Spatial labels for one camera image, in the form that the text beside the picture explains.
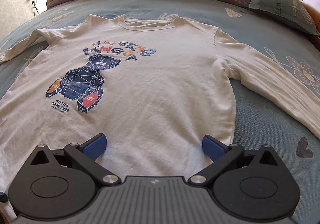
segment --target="pillow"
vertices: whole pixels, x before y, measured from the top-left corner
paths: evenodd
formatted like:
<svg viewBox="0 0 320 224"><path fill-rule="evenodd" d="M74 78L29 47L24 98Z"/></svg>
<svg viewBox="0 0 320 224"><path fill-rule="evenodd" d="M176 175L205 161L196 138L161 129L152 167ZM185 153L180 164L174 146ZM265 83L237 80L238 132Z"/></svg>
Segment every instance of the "pillow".
<svg viewBox="0 0 320 224"><path fill-rule="evenodd" d="M251 0L249 9L261 10L262 13L302 32L317 36L320 34L315 22L299 0Z"/></svg>

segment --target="floral bedsheet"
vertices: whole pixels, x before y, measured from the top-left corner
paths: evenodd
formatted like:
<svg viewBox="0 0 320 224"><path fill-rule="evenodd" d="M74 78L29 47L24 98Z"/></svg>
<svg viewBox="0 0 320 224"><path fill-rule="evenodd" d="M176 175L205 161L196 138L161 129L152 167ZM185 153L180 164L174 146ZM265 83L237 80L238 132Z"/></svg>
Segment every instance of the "floral bedsheet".
<svg viewBox="0 0 320 224"><path fill-rule="evenodd" d="M35 28L77 25L89 14L109 19L126 14L133 19L151 20L177 14L220 27L237 41L252 46L287 69L320 98L320 52L310 41L280 22L216 0L76 0L53 7L21 25L0 41L0 52L26 38ZM0 65L0 98L16 76L47 46L46 42L39 43ZM271 101L236 80L231 80L231 84L237 102L234 142L247 149L272 145L301 190L293 219L298 224L317 224L320 221L320 140Z"/></svg>

